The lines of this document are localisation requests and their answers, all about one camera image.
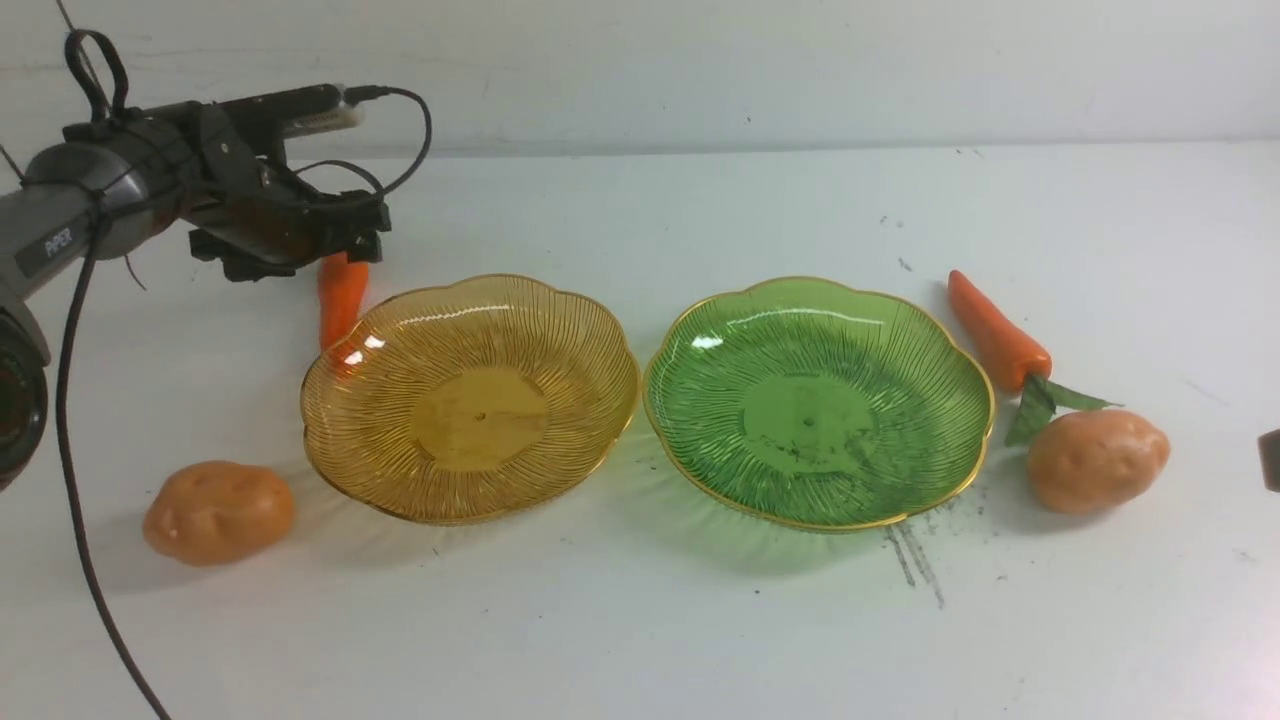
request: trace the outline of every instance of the green glass plate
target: green glass plate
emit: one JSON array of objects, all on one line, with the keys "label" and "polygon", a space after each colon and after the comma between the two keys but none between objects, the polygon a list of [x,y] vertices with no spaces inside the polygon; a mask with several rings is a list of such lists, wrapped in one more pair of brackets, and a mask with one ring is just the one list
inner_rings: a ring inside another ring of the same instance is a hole
[{"label": "green glass plate", "polygon": [[732,507],[810,530],[896,523],[973,482],[991,380],[928,313],[780,278],[680,316],[645,372],[672,462]]}]

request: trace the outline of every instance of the yellow plate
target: yellow plate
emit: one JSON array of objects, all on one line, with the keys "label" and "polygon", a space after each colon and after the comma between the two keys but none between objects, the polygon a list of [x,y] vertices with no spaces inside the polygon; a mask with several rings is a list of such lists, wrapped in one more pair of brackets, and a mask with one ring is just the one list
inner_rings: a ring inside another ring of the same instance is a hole
[{"label": "yellow plate", "polygon": [[483,275],[396,296],[316,359],[302,382],[307,459],[397,518],[490,520],[586,479],[639,388],[603,305]]}]

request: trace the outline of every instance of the toy carrot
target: toy carrot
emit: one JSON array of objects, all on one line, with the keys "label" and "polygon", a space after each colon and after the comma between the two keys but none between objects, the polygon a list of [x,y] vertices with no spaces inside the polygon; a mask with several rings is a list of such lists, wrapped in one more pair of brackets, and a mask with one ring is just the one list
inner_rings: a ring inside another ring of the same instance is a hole
[{"label": "toy carrot", "polygon": [[1011,323],[960,270],[951,270],[947,278],[947,299],[996,387],[1016,393],[1028,375],[1048,379],[1053,372],[1048,351]]},{"label": "toy carrot", "polygon": [[960,270],[951,270],[947,278],[947,300],[978,350],[978,361],[992,384],[1005,392],[1023,393],[1018,415],[1005,436],[1006,446],[1028,445],[1059,407],[1101,410],[1114,405],[1050,382],[1053,360],[1048,351],[1011,323]]},{"label": "toy carrot", "polygon": [[320,350],[324,350],[356,327],[369,286],[369,263],[349,263],[346,252],[337,252],[321,261],[319,278]]}]

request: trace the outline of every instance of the gold rim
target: gold rim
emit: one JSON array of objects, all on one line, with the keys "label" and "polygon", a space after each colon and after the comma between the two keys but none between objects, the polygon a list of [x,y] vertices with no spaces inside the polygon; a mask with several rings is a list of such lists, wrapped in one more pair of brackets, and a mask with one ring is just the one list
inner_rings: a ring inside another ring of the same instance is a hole
[{"label": "gold rim", "polygon": [[[884,519],[881,519],[881,520],[876,520],[876,521],[872,521],[872,523],[861,523],[861,524],[858,524],[858,525],[815,525],[815,524],[810,524],[810,523],[797,523],[795,520],[783,518],[781,515],[774,515],[772,512],[764,512],[764,511],[756,510],[754,507],[748,507],[748,506],[745,506],[745,505],[742,505],[740,502],[736,502],[736,501],[733,501],[733,500],[731,500],[728,497],[724,497],[723,495],[713,491],[705,483],[703,483],[700,479],[698,479],[694,475],[694,473],[691,473],[687,468],[685,468],[685,465],[676,457],[676,454],[671,450],[671,445],[667,442],[666,433],[663,433],[663,430],[662,430],[662,425],[658,423],[658,419],[654,416],[653,406],[649,402],[649,386],[650,386],[650,378],[653,377],[654,364],[658,361],[659,357],[662,357],[667,352],[667,347],[671,345],[671,338],[676,333],[676,328],[680,327],[680,324],[685,320],[685,318],[689,316],[690,313],[692,313],[694,310],[698,310],[703,305],[707,305],[709,302],[714,302],[714,301],[717,301],[717,300],[719,300],[722,297],[731,297],[731,296],[735,296],[735,295],[748,295],[748,293],[750,293],[751,291],[754,291],[756,288],[760,288],[760,287],[764,287],[764,286],[768,286],[768,284],[773,284],[773,283],[787,282],[787,281],[820,282],[820,283],[826,283],[826,284],[829,284],[829,286],[838,287],[838,288],[845,290],[847,292],[851,292],[854,295],[870,295],[870,296],[884,297],[884,299],[888,299],[888,300],[893,300],[896,302],[901,302],[902,305],[906,305],[909,307],[914,307],[922,315],[924,315],[925,318],[928,318],[929,322],[933,323],[934,327],[937,327],[940,331],[942,331],[942,337],[945,337],[947,340],[947,342],[951,345],[951,348],[954,351],[956,351],[957,354],[960,354],[961,357],[964,357],[970,365],[973,365],[973,368],[975,370],[978,370],[978,377],[982,378],[983,386],[987,388],[987,428],[982,433],[982,446],[978,448],[978,460],[974,462],[974,466],[969,471],[969,475],[963,482],[960,482],[951,492],[948,492],[946,496],[943,496],[941,500],[938,500],[937,502],[934,502],[932,505],[927,505],[927,506],[916,509],[916,510],[910,510],[910,511],[906,511],[906,512],[901,512],[899,515],[893,515],[892,518],[884,518]],[[731,291],[731,292],[721,292],[721,293],[717,293],[717,295],[712,295],[709,297],[704,297],[703,300],[699,300],[698,302],[694,302],[684,313],[681,313],[678,318],[676,318],[676,320],[671,324],[669,328],[667,328],[667,334],[663,336],[663,338],[662,338],[662,346],[658,348],[657,352],[654,352],[653,357],[650,357],[649,363],[645,365],[644,378],[643,379],[644,379],[644,387],[641,387],[640,395],[641,395],[641,397],[644,400],[645,416],[649,418],[649,424],[653,427],[654,434],[657,434],[658,439],[662,442],[662,450],[663,450],[663,452],[667,454],[667,459],[671,460],[671,464],[675,465],[677,470],[680,470],[680,474],[685,475],[685,479],[687,479],[689,482],[694,483],[694,486],[696,486],[700,491],[705,492],[707,495],[714,497],[719,502],[722,502],[722,503],[724,503],[724,505],[727,505],[727,506],[730,506],[730,507],[732,507],[735,510],[739,510],[741,512],[746,512],[748,515],[753,515],[753,516],[760,518],[763,520],[769,520],[772,523],[777,523],[780,525],[786,525],[788,528],[795,528],[795,529],[799,529],[799,530],[810,530],[810,532],[822,532],[822,533],[851,533],[851,532],[855,532],[855,530],[870,530],[873,528],[883,528],[883,527],[887,527],[887,525],[892,525],[895,523],[901,523],[902,520],[906,520],[908,518],[910,518],[913,515],[919,515],[922,512],[928,512],[929,510],[933,510],[934,507],[937,507],[937,506],[940,506],[940,505],[942,505],[942,503],[952,500],[955,496],[960,495],[969,486],[972,486],[973,482],[978,478],[978,473],[982,471],[982,464],[986,462],[986,460],[987,460],[987,448],[991,445],[991,430],[992,430],[992,428],[996,424],[996,391],[995,391],[995,388],[991,384],[991,378],[987,375],[987,372],[982,369],[982,365],[978,364],[978,361],[974,360],[974,357],[972,355],[969,355],[968,352],[965,352],[965,350],[956,343],[955,337],[951,334],[951,332],[947,331],[946,325],[943,325],[942,323],[940,323],[938,319],[934,318],[932,313],[929,313],[924,307],[920,307],[915,302],[911,302],[910,300],[904,300],[904,299],[901,299],[901,297],[899,297],[896,295],[890,295],[887,292],[878,292],[878,291],[874,291],[874,290],[855,290],[855,288],[851,288],[851,287],[849,287],[849,286],[846,286],[844,283],[837,283],[836,281],[828,281],[827,278],[818,278],[818,277],[813,277],[813,275],[783,275],[783,277],[780,277],[780,278],[772,278],[772,279],[767,279],[764,282],[758,282],[758,283],[755,283],[755,284],[753,284],[750,287],[746,287],[744,290],[735,290],[735,291]]]},{"label": "gold rim", "polygon": [[[324,361],[324,359],[329,354],[329,351],[332,351],[333,348],[338,347],[339,345],[349,341],[352,337],[355,337],[356,334],[358,334],[360,328],[365,324],[365,318],[367,318],[370,313],[372,313],[374,310],[376,310],[376,309],[379,309],[379,307],[381,307],[384,305],[388,305],[390,302],[396,302],[396,301],[402,300],[404,297],[408,297],[411,295],[417,295],[420,292],[433,292],[433,291],[439,291],[439,290],[453,290],[453,288],[457,288],[457,287],[462,287],[462,286],[465,286],[467,283],[472,283],[472,282],[477,282],[477,281],[498,279],[498,278],[525,281],[525,282],[530,282],[532,284],[544,287],[544,288],[547,288],[548,291],[550,291],[554,295],[562,295],[562,296],[566,296],[566,297],[577,297],[577,299],[585,300],[586,302],[589,302],[589,304],[599,307],[604,313],[604,315],[609,319],[609,322],[613,323],[613,328],[622,337],[623,345],[627,347],[627,354],[626,354],[627,359],[631,360],[631,377],[634,378],[632,392],[631,392],[631,402],[630,402],[631,406],[628,409],[626,421],[623,421],[622,427],[618,428],[618,432],[613,437],[613,439],[609,441],[609,443],[604,446],[603,451],[600,452],[599,460],[596,460],[595,464],[591,465],[590,470],[588,470],[586,473],[584,473],[581,478],[577,478],[577,480],[570,483],[568,486],[566,486],[559,492],[556,492],[556,493],[548,495],[545,497],[541,497],[536,502],[532,502],[530,505],[522,505],[520,507],[504,509],[504,510],[499,510],[497,512],[489,512],[486,515],[476,515],[476,516],[471,516],[471,518],[460,518],[460,519],[448,519],[448,520],[424,520],[421,518],[412,518],[412,516],[408,516],[408,515],[403,515],[401,512],[396,512],[396,511],[388,510],[385,507],[374,505],[372,502],[369,502],[369,501],[366,501],[366,500],[364,500],[361,497],[356,497],[355,495],[351,495],[349,492],[347,492],[346,489],[343,489],[342,486],[339,486],[338,483],[335,483],[332,479],[329,479],[329,477],[324,473],[324,470],[321,470],[317,466],[315,459],[311,457],[311,446],[310,446],[310,443],[307,443],[307,430],[310,429],[310,425],[307,424],[307,410],[306,410],[306,400],[305,400],[307,383],[311,382],[311,374],[315,373],[320,368],[321,363]],[[300,410],[300,414],[302,415],[302,450],[306,454],[307,464],[311,465],[311,469],[315,470],[315,473],[317,475],[320,475],[320,478],[325,483],[328,483],[329,487],[332,487],[333,489],[340,492],[342,495],[344,495],[344,496],[355,500],[356,502],[360,502],[361,505],[371,507],[371,509],[374,509],[374,510],[376,510],[376,511],[379,511],[379,512],[381,512],[384,515],[390,515],[392,518],[398,518],[401,520],[408,520],[410,523],[417,523],[417,524],[421,524],[421,525],[435,525],[435,527],[451,528],[451,527],[474,525],[474,524],[477,524],[477,523],[486,523],[489,520],[498,520],[498,519],[506,518],[508,515],[515,515],[517,512],[524,512],[525,510],[532,510],[534,507],[539,507],[541,505],[545,505],[545,503],[548,503],[548,502],[550,502],[550,501],[553,501],[553,500],[563,496],[564,493],[570,492],[571,489],[573,489],[577,486],[580,486],[584,482],[586,482],[586,479],[590,478],[596,470],[599,470],[600,465],[603,465],[604,461],[609,459],[609,454],[613,452],[613,448],[618,445],[618,441],[622,438],[622,434],[625,432],[627,432],[627,428],[630,428],[631,423],[635,420],[636,406],[640,402],[640,396],[644,395],[644,382],[643,382],[643,377],[640,375],[640,363],[636,360],[635,352],[632,352],[630,350],[630,347],[631,347],[631,343],[627,341],[627,333],[622,328],[622,322],[618,320],[617,315],[614,315],[600,301],[598,301],[598,300],[595,300],[593,297],[588,297],[588,296],[585,296],[582,293],[579,293],[579,292],[571,292],[571,291],[567,291],[567,290],[558,290],[554,286],[550,286],[548,283],[544,283],[543,281],[539,281],[536,278],[531,278],[529,275],[518,275],[518,274],[515,274],[515,273],[488,273],[488,274],[484,274],[484,275],[470,277],[470,278],[458,281],[456,283],[440,284],[440,286],[429,286],[429,287],[420,287],[420,288],[415,288],[415,290],[408,290],[408,291],[404,291],[404,292],[399,292],[399,293],[396,293],[396,295],[388,297],[387,300],[383,300],[381,302],[379,302],[376,305],[370,306],[369,310],[365,310],[364,313],[361,313],[360,314],[360,319],[356,322],[355,327],[351,328],[351,332],[348,332],[347,334],[342,336],[342,338],[339,338],[338,341],[330,343],[328,347],[325,347],[324,350],[321,350],[320,355],[317,355],[316,359],[311,361],[311,365],[307,368],[306,374],[302,375],[302,386],[301,386],[300,392],[298,392],[298,410]]]}]

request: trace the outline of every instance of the white tabletop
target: white tabletop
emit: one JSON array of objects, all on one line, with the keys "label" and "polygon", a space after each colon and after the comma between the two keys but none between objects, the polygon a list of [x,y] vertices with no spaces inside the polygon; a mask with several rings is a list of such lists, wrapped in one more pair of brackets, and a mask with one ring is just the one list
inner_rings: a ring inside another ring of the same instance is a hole
[{"label": "white tabletop", "polygon": [[[371,167],[389,177],[402,163]],[[1280,143],[433,160],[390,206],[370,301],[515,272],[611,307],[648,360],[691,302],[786,274],[952,323],[963,268],[1055,379],[1164,428],[1103,518],[1039,510],[1016,457],[882,530],[812,536],[684,480],[643,414],[561,500],[420,527],[307,466],[314,278],[232,286],[170,231],[99,269],[72,434],[116,620],[175,719],[1280,716]],[[60,334],[72,273],[35,299]],[[1001,407],[996,438],[1011,410]],[[239,565],[152,553],[174,469],[276,468],[296,532]],[[84,591],[52,433],[0,496],[6,719],[143,717]]]}]

